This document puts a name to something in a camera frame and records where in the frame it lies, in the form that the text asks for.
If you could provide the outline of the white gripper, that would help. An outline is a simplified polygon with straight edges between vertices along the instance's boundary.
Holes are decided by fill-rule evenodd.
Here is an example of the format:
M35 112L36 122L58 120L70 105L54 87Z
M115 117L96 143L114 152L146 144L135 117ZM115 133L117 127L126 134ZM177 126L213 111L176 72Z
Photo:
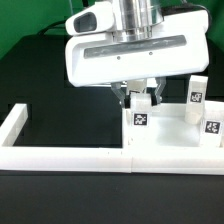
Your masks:
M72 37L65 47L69 82L76 86L111 84L122 108L130 107L130 96L122 81L155 78L152 104L162 102L164 76L202 72L209 64L204 10L168 15L152 28L148 40L116 43L103 32Z

